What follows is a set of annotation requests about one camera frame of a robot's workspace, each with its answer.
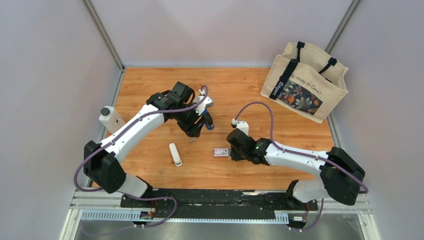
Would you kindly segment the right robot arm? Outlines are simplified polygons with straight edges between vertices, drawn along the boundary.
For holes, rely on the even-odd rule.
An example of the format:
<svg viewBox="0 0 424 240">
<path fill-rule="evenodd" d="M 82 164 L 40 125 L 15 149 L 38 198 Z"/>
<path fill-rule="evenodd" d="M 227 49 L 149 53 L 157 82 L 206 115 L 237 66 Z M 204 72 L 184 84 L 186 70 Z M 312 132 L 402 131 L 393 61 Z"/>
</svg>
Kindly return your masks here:
<svg viewBox="0 0 424 240">
<path fill-rule="evenodd" d="M 286 190 L 285 203 L 299 209 L 312 200 L 331 198 L 353 206 L 359 194 L 366 192 L 365 170 L 342 148 L 312 151 L 290 147 L 268 138 L 258 140 L 236 128 L 226 138 L 233 161 L 249 161 L 255 165 L 283 166 L 313 175 L 311 180 L 293 180 Z"/>
</svg>

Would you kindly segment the blue stapler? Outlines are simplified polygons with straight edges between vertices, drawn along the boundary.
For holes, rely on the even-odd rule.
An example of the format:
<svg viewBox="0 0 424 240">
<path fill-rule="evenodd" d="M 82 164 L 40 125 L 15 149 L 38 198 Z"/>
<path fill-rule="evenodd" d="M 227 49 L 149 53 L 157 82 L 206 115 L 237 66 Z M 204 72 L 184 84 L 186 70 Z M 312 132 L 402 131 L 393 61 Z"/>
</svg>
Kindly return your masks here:
<svg viewBox="0 0 424 240">
<path fill-rule="evenodd" d="M 206 128 L 208 130 L 213 130 L 215 128 L 215 126 L 214 126 L 214 123 L 213 123 L 212 116 L 210 115 L 210 113 L 208 112 L 208 110 L 205 109 L 203 111 L 203 114 L 202 115 L 205 117 L 205 123 L 204 124 L 205 124 Z"/>
</svg>

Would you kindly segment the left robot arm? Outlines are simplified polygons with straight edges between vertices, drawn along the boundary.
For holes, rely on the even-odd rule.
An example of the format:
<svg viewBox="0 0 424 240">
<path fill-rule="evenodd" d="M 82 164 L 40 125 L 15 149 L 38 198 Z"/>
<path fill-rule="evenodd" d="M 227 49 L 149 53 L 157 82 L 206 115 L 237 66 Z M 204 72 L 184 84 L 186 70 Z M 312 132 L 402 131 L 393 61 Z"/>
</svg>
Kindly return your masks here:
<svg viewBox="0 0 424 240">
<path fill-rule="evenodd" d="M 100 142 L 91 140 L 85 145 L 84 160 L 74 175 L 83 172 L 98 185 L 98 191 L 119 192 L 132 197 L 140 207 L 148 207 L 153 201 L 151 186 L 140 177 L 126 173 L 122 162 L 150 132 L 168 120 L 176 120 L 188 137 L 198 138 L 202 127 L 211 119 L 207 109 L 212 104 L 206 85 L 201 86 L 198 96 L 180 81 L 171 90 L 154 93 L 119 130 Z"/>
</svg>

